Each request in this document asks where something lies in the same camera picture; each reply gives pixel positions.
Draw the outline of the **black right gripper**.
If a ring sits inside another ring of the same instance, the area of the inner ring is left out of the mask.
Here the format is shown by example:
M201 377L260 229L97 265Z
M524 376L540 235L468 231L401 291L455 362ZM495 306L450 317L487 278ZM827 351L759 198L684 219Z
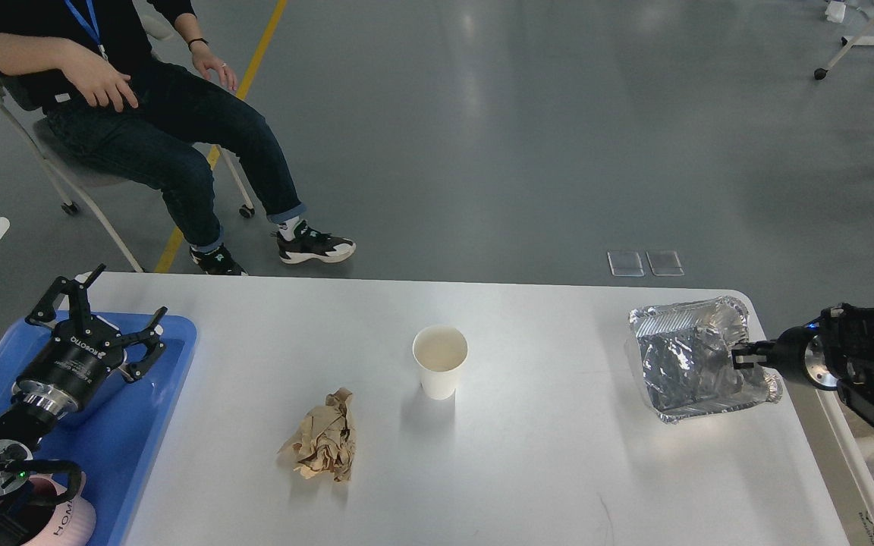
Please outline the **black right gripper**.
M826 362L818 325L794 326L781 332L775 341L735 344L731 356L736 370L769 367L822 391L837 391L839 387L838 377Z

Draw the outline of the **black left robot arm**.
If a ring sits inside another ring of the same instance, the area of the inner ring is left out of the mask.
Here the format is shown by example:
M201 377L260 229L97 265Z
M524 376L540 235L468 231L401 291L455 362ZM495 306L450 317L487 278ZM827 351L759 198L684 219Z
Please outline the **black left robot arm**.
M42 439L66 415L86 410L108 378L135 383L165 352L159 325L166 307L131 333L93 313L88 287L104 269L98 265L83 282L55 278L25 318L51 335L15 378L10 407L0 415L0 545L33 537L22 509L68 504L86 484L79 463L34 456Z

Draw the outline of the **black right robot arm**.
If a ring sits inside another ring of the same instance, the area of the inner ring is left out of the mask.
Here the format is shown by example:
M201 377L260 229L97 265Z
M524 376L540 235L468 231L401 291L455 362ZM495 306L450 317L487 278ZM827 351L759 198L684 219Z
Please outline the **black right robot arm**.
M847 303L824 308L774 340L731 348L736 369L766 366L797 371L813 387L834 391L841 403L874 428L874 308Z

